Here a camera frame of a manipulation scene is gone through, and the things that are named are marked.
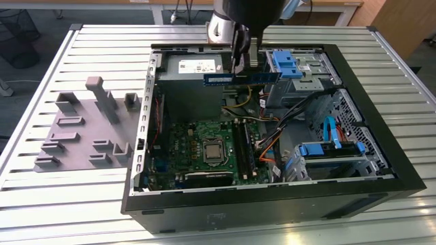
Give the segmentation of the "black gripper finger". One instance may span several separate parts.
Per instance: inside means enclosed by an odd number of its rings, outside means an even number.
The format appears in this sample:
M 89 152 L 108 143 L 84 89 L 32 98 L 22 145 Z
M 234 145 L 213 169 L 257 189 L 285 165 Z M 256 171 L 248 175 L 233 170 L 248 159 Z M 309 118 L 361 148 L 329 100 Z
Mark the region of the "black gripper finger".
M 258 45 L 261 45 L 261 39 L 258 36 L 250 37 L 250 46 L 249 46 L 249 67 L 258 67 Z
M 245 84 L 248 76 L 254 72 L 250 65 L 252 35 L 248 28 L 238 23 L 233 25 L 232 39 L 232 84 Z

